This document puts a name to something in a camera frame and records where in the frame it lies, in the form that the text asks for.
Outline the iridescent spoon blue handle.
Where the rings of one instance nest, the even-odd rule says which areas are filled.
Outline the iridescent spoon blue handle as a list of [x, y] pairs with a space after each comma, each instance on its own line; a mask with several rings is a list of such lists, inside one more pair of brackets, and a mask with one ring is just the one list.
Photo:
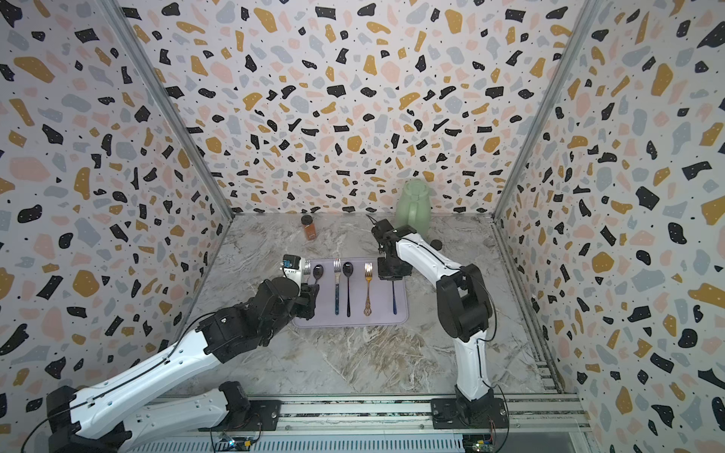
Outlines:
[[392, 294], [392, 311], [393, 315], [398, 314], [398, 305], [396, 305], [396, 287], [395, 281], [391, 280], [391, 294]]

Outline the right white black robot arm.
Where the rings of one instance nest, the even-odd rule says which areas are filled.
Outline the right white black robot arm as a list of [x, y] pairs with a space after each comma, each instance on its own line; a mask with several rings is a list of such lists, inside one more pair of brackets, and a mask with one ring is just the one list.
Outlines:
[[486, 370], [484, 343], [495, 315], [481, 270], [445, 257], [442, 245], [428, 243], [411, 226], [395, 228], [387, 220], [373, 220], [371, 230], [379, 251], [379, 277], [396, 281], [417, 271], [434, 287], [440, 325], [454, 340], [459, 406], [479, 410], [493, 403], [494, 390]]

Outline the black spoon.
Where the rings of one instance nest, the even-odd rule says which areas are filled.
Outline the black spoon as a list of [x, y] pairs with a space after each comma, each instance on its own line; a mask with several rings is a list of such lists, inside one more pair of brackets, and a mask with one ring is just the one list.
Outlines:
[[313, 294], [317, 296], [319, 294], [319, 281], [324, 276], [324, 266], [322, 264], [315, 264], [313, 266], [313, 278], [315, 279], [315, 282], [313, 283]]
[[351, 296], [350, 296], [350, 279], [354, 272], [354, 266], [351, 262], [345, 262], [343, 264], [343, 274], [346, 277], [347, 283], [347, 317], [351, 317]]

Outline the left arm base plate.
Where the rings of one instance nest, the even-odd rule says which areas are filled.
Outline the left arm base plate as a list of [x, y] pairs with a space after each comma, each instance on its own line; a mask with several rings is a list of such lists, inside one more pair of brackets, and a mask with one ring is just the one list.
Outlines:
[[278, 399], [229, 403], [227, 415], [216, 428], [226, 431], [275, 431], [281, 415], [281, 406], [282, 401]]

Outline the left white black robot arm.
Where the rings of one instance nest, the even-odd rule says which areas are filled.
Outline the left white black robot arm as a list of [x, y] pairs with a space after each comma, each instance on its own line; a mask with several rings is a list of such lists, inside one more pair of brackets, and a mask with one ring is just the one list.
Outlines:
[[156, 398], [231, 359], [266, 347], [292, 320], [315, 315], [319, 287], [286, 277], [266, 279], [244, 303], [203, 316], [179, 341], [126, 372], [46, 399], [51, 452], [127, 452], [185, 430], [259, 430], [264, 419], [237, 381], [177, 400]]

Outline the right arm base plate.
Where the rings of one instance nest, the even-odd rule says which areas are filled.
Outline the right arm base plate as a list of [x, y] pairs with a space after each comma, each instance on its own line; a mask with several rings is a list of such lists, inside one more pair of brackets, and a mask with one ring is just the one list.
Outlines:
[[434, 398], [430, 401], [435, 430], [487, 430], [509, 427], [508, 411], [502, 398], [483, 403], [466, 403], [456, 398]]

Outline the gold fork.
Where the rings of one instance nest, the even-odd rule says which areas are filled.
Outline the gold fork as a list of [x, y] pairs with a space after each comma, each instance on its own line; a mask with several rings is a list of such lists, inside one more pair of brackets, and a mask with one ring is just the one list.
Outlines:
[[372, 315], [371, 307], [371, 283], [373, 279], [373, 263], [366, 262], [364, 264], [364, 278], [366, 279], [366, 303], [364, 303], [364, 315], [370, 317]]

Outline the lilac placemat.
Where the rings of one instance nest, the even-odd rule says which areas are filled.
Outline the lilac placemat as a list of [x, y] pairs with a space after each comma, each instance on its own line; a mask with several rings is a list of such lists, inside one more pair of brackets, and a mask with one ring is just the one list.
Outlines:
[[[393, 315], [391, 281], [381, 280], [378, 275], [378, 259], [375, 257], [340, 259], [342, 262], [342, 275], [340, 279], [340, 314], [334, 313], [334, 259], [312, 259], [311, 274], [308, 282], [313, 284], [313, 266], [322, 264], [324, 276], [319, 281], [319, 294], [316, 299], [315, 316], [311, 320], [296, 319], [294, 324], [299, 328], [357, 328], [372, 326], [399, 325], [408, 320], [409, 308], [406, 296], [405, 282], [395, 280], [396, 305], [398, 314]], [[351, 262], [354, 272], [350, 279], [351, 317], [347, 317], [347, 283], [343, 274], [343, 264]], [[366, 303], [366, 279], [364, 278], [364, 264], [373, 263], [373, 279], [371, 283], [372, 315], [364, 315]]]

